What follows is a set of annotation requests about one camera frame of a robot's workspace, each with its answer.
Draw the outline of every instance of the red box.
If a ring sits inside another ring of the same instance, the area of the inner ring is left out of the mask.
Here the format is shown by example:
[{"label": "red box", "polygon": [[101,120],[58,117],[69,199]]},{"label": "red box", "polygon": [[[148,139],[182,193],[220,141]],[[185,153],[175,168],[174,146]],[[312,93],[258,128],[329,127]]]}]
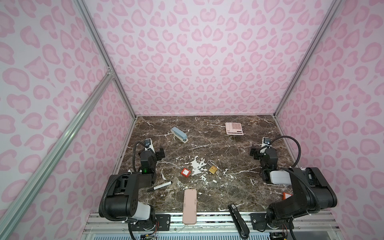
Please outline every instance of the red box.
[{"label": "red box", "polygon": [[181,175],[183,175],[184,177],[188,177],[190,174],[191,174],[191,171],[186,168],[184,168],[183,171],[181,171]]}]

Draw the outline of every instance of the pink calculator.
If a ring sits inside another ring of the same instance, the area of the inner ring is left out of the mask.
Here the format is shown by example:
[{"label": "pink calculator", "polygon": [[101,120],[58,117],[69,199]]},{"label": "pink calculator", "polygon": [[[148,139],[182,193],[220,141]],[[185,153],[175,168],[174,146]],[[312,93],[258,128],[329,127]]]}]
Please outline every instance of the pink calculator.
[{"label": "pink calculator", "polygon": [[225,130],[228,135],[244,135],[243,129],[241,128],[241,123],[239,122],[226,122]]}]

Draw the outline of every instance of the marble table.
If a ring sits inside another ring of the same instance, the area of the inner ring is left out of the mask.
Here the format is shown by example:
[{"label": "marble table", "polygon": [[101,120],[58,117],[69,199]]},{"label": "marble table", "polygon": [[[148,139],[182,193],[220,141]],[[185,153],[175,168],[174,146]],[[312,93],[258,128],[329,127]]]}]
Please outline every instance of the marble table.
[{"label": "marble table", "polygon": [[[226,122],[240,122],[244,135],[227,135]],[[184,131],[189,141],[182,143],[175,138],[172,127]],[[198,212],[226,210],[230,203],[240,211],[264,211],[270,203],[280,201],[283,192],[291,193],[291,188],[262,181],[260,163],[249,156],[249,147],[261,144],[263,136],[280,136],[272,116],[138,117],[120,173],[132,169],[133,144],[152,138],[155,150],[163,146],[166,154],[157,163],[155,185],[168,181],[172,185],[153,192],[141,189],[140,202],[154,205],[157,212],[182,212],[184,190],[196,189]],[[278,151],[280,166],[293,163],[282,139],[273,147]],[[212,163],[218,167],[215,174],[208,171]],[[140,167],[139,157],[136,167]],[[183,168],[192,171],[188,178],[180,174]]]}]

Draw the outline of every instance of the marker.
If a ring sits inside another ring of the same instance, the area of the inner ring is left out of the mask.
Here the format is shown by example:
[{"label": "marker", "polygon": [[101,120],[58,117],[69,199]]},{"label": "marker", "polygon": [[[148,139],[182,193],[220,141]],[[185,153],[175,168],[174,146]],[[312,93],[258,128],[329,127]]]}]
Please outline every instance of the marker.
[{"label": "marker", "polygon": [[152,188],[148,189],[147,192],[151,192],[151,191],[154,191],[156,189],[159,189],[161,187],[165,187],[165,186],[168,186],[168,185],[171,185],[171,184],[172,184],[172,181],[169,181],[169,182],[163,183],[163,184],[161,184],[159,186],[152,187]]}]

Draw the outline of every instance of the brass padlock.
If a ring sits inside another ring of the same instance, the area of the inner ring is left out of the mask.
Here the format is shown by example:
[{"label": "brass padlock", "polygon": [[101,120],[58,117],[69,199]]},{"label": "brass padlock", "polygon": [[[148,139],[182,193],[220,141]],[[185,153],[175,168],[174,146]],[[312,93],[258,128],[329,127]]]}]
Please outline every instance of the brass padlock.
[{"label": "brass padlock", "polygon": [[212,174],[215,174],[215,172],[217,171],[217,167],[211,166],[211,168],[208,171],[210,171]]}]

